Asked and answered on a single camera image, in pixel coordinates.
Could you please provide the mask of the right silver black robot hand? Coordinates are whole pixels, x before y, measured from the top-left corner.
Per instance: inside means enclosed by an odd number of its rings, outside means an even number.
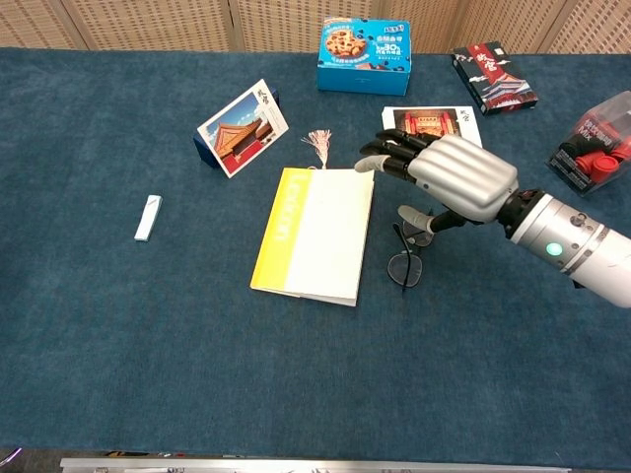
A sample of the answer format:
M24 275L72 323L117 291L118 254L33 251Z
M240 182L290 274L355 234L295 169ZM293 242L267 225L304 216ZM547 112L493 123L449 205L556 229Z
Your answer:
M430 216L398 207L405 222L429 235L496 220L519 186L517 168L455 134L438 137L391 128L378 132L360 154L355 171L378 170L411 182L447 208Z

